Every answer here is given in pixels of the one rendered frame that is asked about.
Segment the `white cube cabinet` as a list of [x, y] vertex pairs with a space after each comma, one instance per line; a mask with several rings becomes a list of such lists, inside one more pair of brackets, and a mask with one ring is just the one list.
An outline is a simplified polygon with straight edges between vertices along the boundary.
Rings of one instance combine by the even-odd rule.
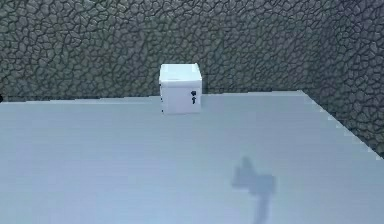
[[[189, 114], [201, 111], [202, 75], [197, 63], [162, 64], [159, 89], [164, 114]], [[191, 91], [196, 91], [192, 104]]]

